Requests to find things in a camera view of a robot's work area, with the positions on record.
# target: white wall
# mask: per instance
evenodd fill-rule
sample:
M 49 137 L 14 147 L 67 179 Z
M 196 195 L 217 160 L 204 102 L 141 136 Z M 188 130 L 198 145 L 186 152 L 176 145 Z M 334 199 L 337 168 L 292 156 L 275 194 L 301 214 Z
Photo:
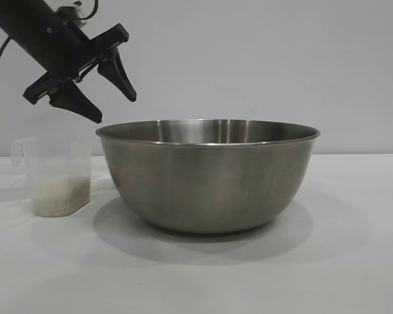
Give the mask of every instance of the white wall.
M 131 36 L 120 50 L 139 93 L 131 104 L 89 75 L 81 88 L 103 111 L 104 125 L 277 120 L 319 128 L 318 153 L 393 152 L 393 0 L 100 2 L 84 31 L 92 37 L 123 23 Z M 92 0 L 83 3 L 89 11 Z M 36 106 L 22 99 L 42 73 L 9 45 L 0 63 L 0 155 L 19 137 L 98 127 L 46 99 Z

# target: table surface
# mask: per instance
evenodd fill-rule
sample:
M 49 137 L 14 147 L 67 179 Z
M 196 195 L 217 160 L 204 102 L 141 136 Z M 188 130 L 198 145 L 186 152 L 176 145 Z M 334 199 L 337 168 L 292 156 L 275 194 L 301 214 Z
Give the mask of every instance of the table surface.
M 29 211 L 0 158 L 0 313 L 393 313 L 393 155 L 315 155 L 271 224 L 179 237 L 142 223 L 103 158 L 92 201 L 65 218 Z

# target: robotic arm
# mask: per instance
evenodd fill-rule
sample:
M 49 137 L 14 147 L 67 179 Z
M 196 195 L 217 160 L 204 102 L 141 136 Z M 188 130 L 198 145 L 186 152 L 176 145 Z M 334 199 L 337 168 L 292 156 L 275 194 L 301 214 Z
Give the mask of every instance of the robotic arm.
M 100 75 L 135 101 L 136 91 L 117 48 L 129 35 L 117 24 L 89 39 L 81 31 L 82 25 L 75 7 L 60 7 L 54 12 L 43 0 L 0 0 L 0 28 L 47 71 L 26 89 L 24 97 L 36 104 L 48 95 L 53 107 L 100 123 L 102 113 L 75 82 L 98 67 Z

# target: plastic measuring cup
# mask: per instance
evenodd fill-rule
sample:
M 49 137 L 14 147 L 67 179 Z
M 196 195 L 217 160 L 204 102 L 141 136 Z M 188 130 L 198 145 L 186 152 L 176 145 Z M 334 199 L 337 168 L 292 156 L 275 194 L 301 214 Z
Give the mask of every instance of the plastic measuring cup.
M 62 217 L 90 201 L 90 139 L 28 137 L 12 144 L 12 162 L 25 160 L 33 214 Z

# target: mixing bowl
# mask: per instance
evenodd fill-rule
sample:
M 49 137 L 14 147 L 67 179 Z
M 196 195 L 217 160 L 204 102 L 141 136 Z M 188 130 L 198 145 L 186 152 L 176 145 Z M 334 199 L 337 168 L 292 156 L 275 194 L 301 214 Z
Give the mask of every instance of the mixing bowl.
M 216 234 L 262 225 L 291 202 L 319 131 L 253 120 L 162 120 L 96 132 L 121 198 L 143 220 Z

